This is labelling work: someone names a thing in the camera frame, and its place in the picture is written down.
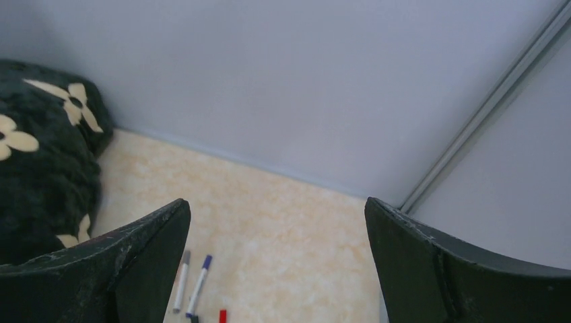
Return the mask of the white marker purple cap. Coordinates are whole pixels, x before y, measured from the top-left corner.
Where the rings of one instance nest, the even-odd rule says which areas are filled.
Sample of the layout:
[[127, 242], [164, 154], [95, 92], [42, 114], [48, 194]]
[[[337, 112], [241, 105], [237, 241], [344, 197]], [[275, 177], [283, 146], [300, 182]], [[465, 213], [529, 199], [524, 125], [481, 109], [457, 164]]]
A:
[[199, 276], [197, 278], [197, 282], [195, 284], [195, 288], [193, 289], [193, 292], [189, 298], [189, 304], [188, 304], [187, 310], [185, 312], [185, 317], [188, 319], [194, 318], [196, 316], [197, 303], [199, 301], [201, 290], [203, 288], [207, 274], [209, 272], [209, 267], [211, 266], [212, 259], [213, 259], [213, 256], [211, 254], [208, 254], [205, 257], [205, 260], [203, 261], [203, 265], [201, 267], [201, 272], [199, 273]]

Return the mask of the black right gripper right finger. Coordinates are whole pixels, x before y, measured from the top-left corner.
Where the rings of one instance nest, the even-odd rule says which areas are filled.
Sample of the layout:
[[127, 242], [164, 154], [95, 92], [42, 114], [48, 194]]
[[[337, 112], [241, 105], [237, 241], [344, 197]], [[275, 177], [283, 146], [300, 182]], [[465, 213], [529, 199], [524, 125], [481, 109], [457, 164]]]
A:
[[380, 199], [364, 207], [390, 322], [569, 322], [570, 271], [474, 246]]

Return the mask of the white marker black cap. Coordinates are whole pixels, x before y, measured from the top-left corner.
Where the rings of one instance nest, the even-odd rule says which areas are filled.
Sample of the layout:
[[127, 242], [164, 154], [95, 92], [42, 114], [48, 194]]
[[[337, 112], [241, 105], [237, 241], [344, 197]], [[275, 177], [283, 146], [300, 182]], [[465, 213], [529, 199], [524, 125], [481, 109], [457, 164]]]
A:
[[184, 297], [184, 290], [187, 284], [190, 258], [191, 258], [191, 251], [185, 250], [182, 254], [180, 266], [177, 272], [176, 293], [172, 307], [172, 312], [174, 314], [178, 314], [181, 311], [182, 301]]

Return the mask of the thin white red-tip pen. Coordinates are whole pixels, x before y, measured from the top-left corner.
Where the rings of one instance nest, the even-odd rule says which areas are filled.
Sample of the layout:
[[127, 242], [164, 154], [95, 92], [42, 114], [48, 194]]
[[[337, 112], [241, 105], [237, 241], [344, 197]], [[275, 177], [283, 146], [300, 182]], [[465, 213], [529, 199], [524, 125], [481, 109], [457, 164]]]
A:
[[226, 323], [227, 322], [227, 310], [222, 309], [219, 311], [219, 323]]

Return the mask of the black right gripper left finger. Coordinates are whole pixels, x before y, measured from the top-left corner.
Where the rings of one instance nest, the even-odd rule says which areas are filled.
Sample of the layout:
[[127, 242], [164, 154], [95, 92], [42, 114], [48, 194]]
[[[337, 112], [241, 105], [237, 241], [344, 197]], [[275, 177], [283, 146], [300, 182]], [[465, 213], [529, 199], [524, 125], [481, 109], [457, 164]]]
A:
[[162, 322], [191, 209], [176, 199], [82, 244], [1, 267], [2, 322]]

